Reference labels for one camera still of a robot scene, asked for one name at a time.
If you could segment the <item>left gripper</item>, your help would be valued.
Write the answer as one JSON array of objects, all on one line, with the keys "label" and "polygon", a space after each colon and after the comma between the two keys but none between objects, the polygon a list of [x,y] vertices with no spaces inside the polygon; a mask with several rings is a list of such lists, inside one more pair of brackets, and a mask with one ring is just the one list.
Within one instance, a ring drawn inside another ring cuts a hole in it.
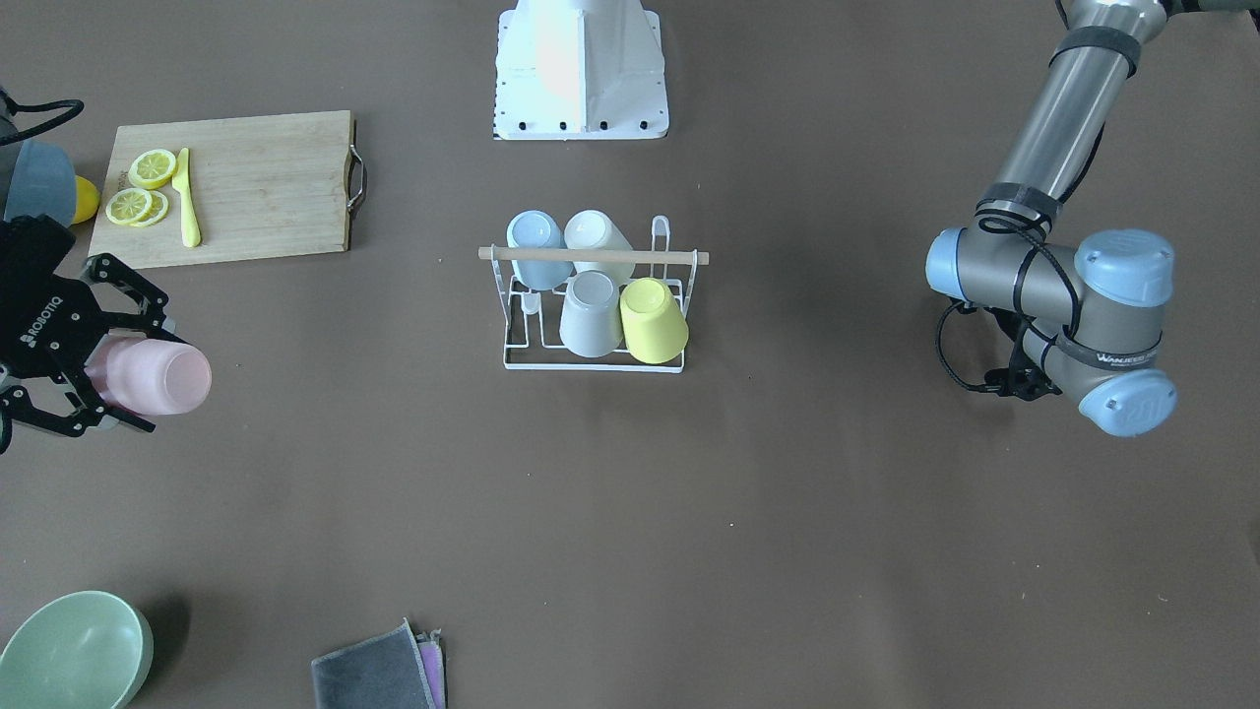
[{"label": "left gripper", "polygon": [[1053,385],[1042,368],[1029,358],[1023,349],[1028,322],[1021,315],[994,315],[995,324],[1013,343],[1008,364],[1004,368],[990,369],[984,377],[984,390],[993,392],[999,398],[1018,398],[1036,400],[1042,395],[1061,395],[1062,390]]}]

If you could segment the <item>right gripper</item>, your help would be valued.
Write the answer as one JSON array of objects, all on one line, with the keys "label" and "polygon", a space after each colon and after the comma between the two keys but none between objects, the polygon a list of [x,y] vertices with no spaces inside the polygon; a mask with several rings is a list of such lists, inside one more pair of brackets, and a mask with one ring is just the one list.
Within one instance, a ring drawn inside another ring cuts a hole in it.
[{"label": "right gripper", "polygon": [[[152,432],[152,421],[102,399],[86,374],[86,364],[100,337],[112,329],[185,343],[176,337],[174,322],[166,317],[169,296],[113,254],[89,257],[83,264],[84,283],[58,277],[57,268],[73,246],[76,237],[50,217],[18,217],[3,223],[3,421],[62,436],[82,436],[115,423]],[[86,283],[117,288],[139,305],[139,311],[100,312]],[[64,412],[37,403],[24,387],[24,382],[37,378],[50,378],[66,400]]]}]

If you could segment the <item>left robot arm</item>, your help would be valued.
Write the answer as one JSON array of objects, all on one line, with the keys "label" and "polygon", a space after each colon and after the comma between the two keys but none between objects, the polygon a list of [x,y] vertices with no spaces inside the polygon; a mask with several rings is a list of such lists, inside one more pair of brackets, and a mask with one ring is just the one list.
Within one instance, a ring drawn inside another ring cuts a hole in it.
[{"label": "left robot arm", "polygon": [[925,259],[948,314],[987,311],[1012,343],[1005,366],[964,390],[1036,400],[1067,395],[1102,432],[1160,426],[1178,390],[1157,368],[1176,252],[1138,228],[1094,233],[1075,248],[1050,237],[1087,174],[1108,113],[1147,43],[1176,15],[1257,14],[1255,1],[1071,1],[1065,35],[1027,123],[971,220],[942,230]]}]

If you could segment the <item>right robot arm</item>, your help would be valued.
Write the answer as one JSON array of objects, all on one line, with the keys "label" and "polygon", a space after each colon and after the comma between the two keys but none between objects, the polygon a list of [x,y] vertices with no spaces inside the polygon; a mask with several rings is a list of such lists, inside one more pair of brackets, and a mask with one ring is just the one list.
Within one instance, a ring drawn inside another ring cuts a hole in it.
[{"label": "right robot arm", "polygon": [[107,403],[87,366],[111,331],[175,343],[168,296],[113,254],[89,257],[77,278],[57,275],[76,247],[77,173],[40,135],[78,116],[83,103],[40,105],[48,120],[26,130],[15,122],[21,111],[3,94],[3,436],[19,423],[68,438],[110,422],[152,431],[151,421]]}]

